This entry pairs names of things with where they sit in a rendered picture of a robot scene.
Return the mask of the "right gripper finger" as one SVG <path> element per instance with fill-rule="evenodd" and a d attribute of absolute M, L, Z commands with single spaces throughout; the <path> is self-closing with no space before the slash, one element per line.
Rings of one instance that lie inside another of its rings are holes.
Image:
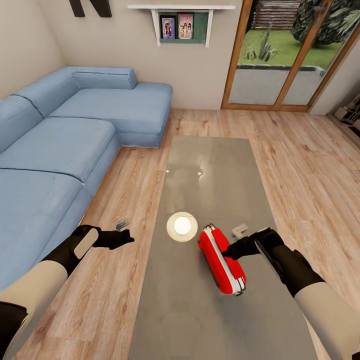
<path fill-rule="evenodd" d="M 228 258 L 231 258 L 231 257 L 232 257 L 231 254 L 230 254 L 230 252 L 229 252 L 229 250 L 226 250 L 226 251 L 222 252 L 222 255 L 223 255 L 224 257 L 228 257 Z"/>

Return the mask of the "radio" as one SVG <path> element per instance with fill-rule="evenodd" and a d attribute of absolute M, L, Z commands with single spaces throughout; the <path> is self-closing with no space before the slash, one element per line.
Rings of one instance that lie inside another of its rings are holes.
<path fill-rule="evenodd" d="M 226 295 L 239 297 L 246 289 L 247 279 L 237 259 L 222 255 L 229 245 L 222 231 L 211 224 L 203 228 L 198 240 L 216 286 Z"/>

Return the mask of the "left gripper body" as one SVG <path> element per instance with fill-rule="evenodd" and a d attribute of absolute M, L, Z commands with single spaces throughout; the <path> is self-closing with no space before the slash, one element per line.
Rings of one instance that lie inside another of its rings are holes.
<path fill-rule="evenodd" d="M 120 231 L 120 232 L 113 232 L 113 231 L 108 231 L 108 232 L 110 233 L 110 241 L 106 246 L 106 248 L 109 248 L 110 250 L 117 249 L 122 245 L 127 244 L 131 241 L 129 229 L 125 229 L 124 231 Z"/>

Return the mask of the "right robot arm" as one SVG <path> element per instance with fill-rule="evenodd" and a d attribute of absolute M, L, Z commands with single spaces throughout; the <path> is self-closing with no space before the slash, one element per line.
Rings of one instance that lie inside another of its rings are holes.
<path fill-rule="evenodd" d="M 261 254 L 286 285 L 331 360 L 360 360 L 360 315 L 354 311 L 296 249 L 284 245 L 270 227 L 244 237 L 245 224 L 231 230 L 233 244 L 222 252 L 237 260 Z"/>

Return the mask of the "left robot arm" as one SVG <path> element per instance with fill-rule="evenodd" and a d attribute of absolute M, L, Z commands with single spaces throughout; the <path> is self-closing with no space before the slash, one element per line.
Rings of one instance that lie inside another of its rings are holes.
<path fill-rule="evenodd" d="M 133 243 L 132 221 L 124 217 L 110 231 L 83 225 L 9 287 L 0 291 L 0 360 L 12 359 L 30 338 L 45 311 L 91 247 L 117 249 Z"/>

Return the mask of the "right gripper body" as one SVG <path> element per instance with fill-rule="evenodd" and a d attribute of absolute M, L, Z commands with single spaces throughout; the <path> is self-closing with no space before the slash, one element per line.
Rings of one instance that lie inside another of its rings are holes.
<path fill-rule="evenodd" d="M 237 242 L 229 245 L 227 247 L 233 260 L 237 260 L 242 256 L 252 256 L 253 254 L 249 253 L 245 247 L 245 241 L 248 239 L 248 236 L 243 237 Z"/>

